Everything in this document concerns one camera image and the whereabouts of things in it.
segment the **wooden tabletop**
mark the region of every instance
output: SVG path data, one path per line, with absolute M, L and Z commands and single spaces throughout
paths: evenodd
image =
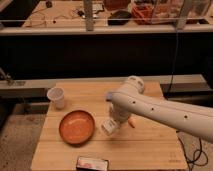
M 85 27 L 85 20 L 78 16 L 77 11 L 83 10 L 83 1 L 52 1 L 53 6 L 47 8 L 45 1 L 40 1 L 32 14 L 28 17 L 22 27 Z M 98 13 L 98 19 L 94 19 L 94 26 L 107 27 L 107 18 L 115 11 Z M 205 19 L 209 24 L 213 24 L 213 4 L 209 8 Z M 134 21 L 130 21 L 125 26 L 138 26 Z
M 65 92 L 66 106 L 56 110 L 50 103 L 31 169 L 76 170 L 78 156 L 86 156 L 109 160 L 109 170 L 185 170 L 186 161 L 172 128 L 134 115 L 135 128 L 125 123 L 110 137 L 102 132 L 100 125 L 108 118 L 110 106 L 105 95 L 119 85 L 120 82 L 58 83 L 56 86 Z M 163 100 L 157 82 L 147 82 L 144 94 Z M 92 138 L 79 147 L 66 144 L 58 132 L 61 119 L 73 110 L 89 112 L 96 124 Z

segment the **label on box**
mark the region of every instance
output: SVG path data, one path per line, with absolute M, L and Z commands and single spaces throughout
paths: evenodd
M 76 169 L 107 171 L 108 163 L 108 160 L 80 156 L 77 160 Z

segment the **white cup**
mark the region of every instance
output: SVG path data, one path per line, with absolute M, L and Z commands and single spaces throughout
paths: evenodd
M 48 90 L 47 97 L 51 100 L 56 109 L 63 109 L 65 106 L 64 91 L 61 88 L 53 87 Z

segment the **orange bowl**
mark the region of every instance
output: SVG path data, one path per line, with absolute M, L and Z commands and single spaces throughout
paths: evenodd
M 68 113 L 59 125 L 61 138 L 69 144 L 86 142 L 93 135 L 94 130 L 95 121 L 92 115 L 83 110 Z

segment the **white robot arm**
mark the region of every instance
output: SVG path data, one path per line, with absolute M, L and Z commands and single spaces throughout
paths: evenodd
M 108 135 L 134 113 L 213 143 L 212 108 L 148 97 L 143 90 L 144 82 L 131 76 L 111 93 L 111 118 L 102 124 Z

